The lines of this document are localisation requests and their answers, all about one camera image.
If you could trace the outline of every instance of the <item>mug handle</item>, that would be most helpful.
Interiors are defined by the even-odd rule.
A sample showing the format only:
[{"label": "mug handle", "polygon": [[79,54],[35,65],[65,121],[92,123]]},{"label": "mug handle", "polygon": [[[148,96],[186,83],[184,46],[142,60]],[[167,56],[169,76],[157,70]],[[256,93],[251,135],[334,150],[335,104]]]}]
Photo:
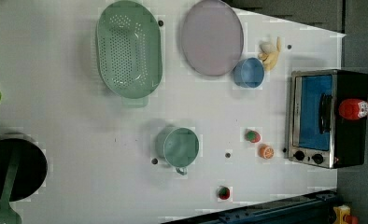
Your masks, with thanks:
[{"label": "mug handle", "polygon": [[183,167],[183,168],[176,168],[176,171],[181,174],[181,175],[186,175],[187,174],[187,167]]}]

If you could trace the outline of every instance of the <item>tabletop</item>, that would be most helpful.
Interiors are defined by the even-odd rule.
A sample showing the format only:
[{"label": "tabletop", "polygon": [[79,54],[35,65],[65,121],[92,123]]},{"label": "tabletop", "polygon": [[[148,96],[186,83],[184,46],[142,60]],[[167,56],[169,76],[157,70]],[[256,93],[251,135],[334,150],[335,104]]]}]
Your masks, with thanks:
[{"label": "tabletop", "polygon": [[[30,135],[49,163],[39,191],[12,203],[23,223],[161,223],[336,188],[336,170],[288,161],[282,149],[291,72],[339,68],[343,35],[235,9],[243,59],[278,36],[283,48],[261,86],[244,89],[231,74],[187,65],[180,27],[197,2],[139,1],[164,21],[163,80],[147,106],[127,108],[97,71],[96,23],[113,1],[0,1],[0,134]],[[151,163],[166,125],[200,139],[187,175]],[[244,140],[246,129],[275,149],[271,160]],[[231,188],[230,200],[218,201],[218,186]]]}]

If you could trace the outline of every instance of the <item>red bottle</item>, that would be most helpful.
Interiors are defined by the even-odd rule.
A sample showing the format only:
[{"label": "red bottle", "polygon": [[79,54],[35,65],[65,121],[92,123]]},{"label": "red bottle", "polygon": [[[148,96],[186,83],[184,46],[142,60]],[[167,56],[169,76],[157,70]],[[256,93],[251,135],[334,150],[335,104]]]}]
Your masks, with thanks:
[{"label": "red bottle", "polygon": [[368,102],[347,99],[339,105],[339,115],[344,119],[362,119],[368,116]]}]

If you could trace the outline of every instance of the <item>green ladle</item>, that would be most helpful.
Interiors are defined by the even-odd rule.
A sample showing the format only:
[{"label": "green ladle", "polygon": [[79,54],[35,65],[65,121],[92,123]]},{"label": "green ladle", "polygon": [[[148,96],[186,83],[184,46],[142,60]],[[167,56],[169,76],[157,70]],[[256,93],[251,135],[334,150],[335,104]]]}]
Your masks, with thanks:
[{"label": "green ladle", "polygon": [[9,199],[11,196],[13,183],[15,182],[20,159],[20,152],[16,149],[13,149],[9,161],[3,193],[1,194],[0,199],[0,223],[21,224],[21,217],[9,205]]}]

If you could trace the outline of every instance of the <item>mug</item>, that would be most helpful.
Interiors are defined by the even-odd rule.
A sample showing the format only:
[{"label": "mug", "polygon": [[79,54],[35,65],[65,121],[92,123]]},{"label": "mug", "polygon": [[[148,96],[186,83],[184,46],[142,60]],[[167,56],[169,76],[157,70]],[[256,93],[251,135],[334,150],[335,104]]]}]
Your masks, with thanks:
[{"label": "mug", "polygon": [[167,127],[158,134],[155,148],[158,155],[176,167],[179,174],[186,175],[187,166],[198,155],[199,140],[190,129]]}]

